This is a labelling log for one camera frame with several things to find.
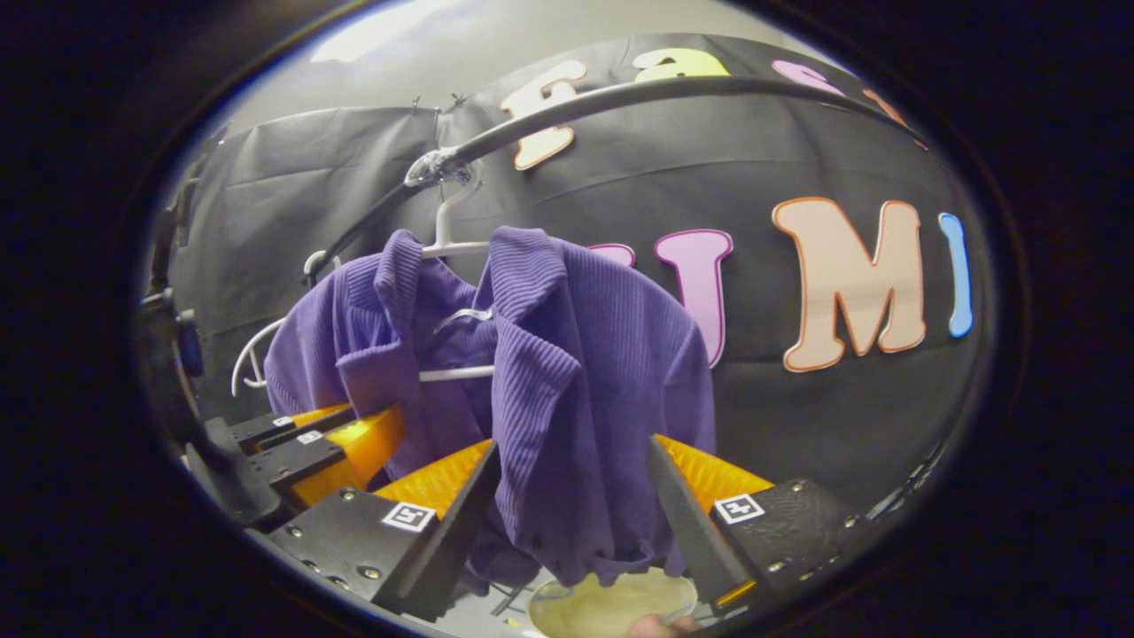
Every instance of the purple ribbed cardigan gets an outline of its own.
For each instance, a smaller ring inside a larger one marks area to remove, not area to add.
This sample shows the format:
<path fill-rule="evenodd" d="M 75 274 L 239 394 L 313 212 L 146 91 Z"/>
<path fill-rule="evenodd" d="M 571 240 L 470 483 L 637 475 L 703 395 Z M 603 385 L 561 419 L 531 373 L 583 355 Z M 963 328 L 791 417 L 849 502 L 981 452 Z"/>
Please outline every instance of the purple ribbed cardigan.
<path fill-rule="evenodd" d="M 421 252 L 398 230 L 291 308 L 264 364 L 272 409 L 399 403 L 391 479 L 496 440 L 502 479 L 468 562 L 480 578 L 523 585 L 542 564 L 568 586 L 592 571 L 610 585 L 663 559 L 679 573 L 645 454 L 653 433 L 716 452 L 693 317 L 642 273 L 540 229 L 499 228 L 475 288 Z M 492 316 L 434 334 L 466 307 Z M 490 364 L 491 380 L 418 382 Z"/>

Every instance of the white letter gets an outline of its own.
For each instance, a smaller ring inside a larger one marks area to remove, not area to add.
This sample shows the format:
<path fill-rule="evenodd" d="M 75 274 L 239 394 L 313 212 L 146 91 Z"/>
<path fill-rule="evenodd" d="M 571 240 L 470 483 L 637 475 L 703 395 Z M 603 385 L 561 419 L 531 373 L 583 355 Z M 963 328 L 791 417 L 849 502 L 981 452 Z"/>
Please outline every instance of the white letter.
<path fill-rule="evenodd" d="M 540 75 L 532 82 L 521 86 L 500 102 L 500 108 L 509 111 L 513 119 L 531 114 L 548 107 L 561 104 L 575 99 L 575 87 L 564 79 L 579 79 L 586 75 L 583 62 L 567 60 L 551 70 Z M 543 96 L 543 90 L 550 96 Z M 552 126 L 539 133 L 533 133 L 519 141 L 519 152 L 516 153 L 516 168 L 526 170 L 550 158 L 570 145 L 575 130 L 566 126 Z"/>

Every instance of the yellow letter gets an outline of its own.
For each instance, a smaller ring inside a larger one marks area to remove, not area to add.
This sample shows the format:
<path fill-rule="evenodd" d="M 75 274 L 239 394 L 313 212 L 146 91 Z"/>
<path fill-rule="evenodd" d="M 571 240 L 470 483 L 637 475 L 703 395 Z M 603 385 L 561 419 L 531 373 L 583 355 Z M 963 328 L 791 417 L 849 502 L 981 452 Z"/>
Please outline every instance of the yellow letter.
<path fill-rule="evenodd" d="M 634 82 L 694 75 L 728 75 L 720 60 L 696 49 L 658 49 L 634 58 L 634 66 L 645 69 Z"/>

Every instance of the letter m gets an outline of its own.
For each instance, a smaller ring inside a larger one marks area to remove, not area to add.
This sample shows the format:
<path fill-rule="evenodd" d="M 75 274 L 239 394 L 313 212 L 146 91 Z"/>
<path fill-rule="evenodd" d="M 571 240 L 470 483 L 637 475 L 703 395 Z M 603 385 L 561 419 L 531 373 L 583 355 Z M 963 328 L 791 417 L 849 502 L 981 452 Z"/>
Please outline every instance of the letter m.
<path fill-rule="evenodd" d="M 887 308 L 890 321 L 878 338 L 879 350 L 908 350 L 925 339 L 921 221 L 914 206 L 882 204 L 873 258 L 831 199 L 786 201 L 772 210 L 772 222 L 795 239 L 799 254 L 803 313 L 799 341 L 784 354 L 788 371 L 818 371 L 843 358 L 845 344 L 835 337 L 839 308 L 858 357 L 870 351 Z"/>

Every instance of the wall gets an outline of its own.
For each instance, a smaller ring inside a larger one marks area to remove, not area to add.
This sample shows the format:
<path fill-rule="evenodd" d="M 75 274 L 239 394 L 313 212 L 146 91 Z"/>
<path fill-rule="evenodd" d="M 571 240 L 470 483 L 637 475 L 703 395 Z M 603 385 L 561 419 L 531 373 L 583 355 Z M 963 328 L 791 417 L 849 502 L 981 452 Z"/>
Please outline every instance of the wall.
<path fill-rule="evenodd" d="M 227 113 L 229 134 L 298 112 L 336 107 L 448 108 L 519 67 L 593 42 L 644 33 L 746 37 L 836 65 L 804 42 L 718 0 L 414 0 L 386 2 L 380 44 L 355 61 L 310 61 L 321 43 L 251 85 Z M 391 33 L 390 25 L 405 25 Z"/>

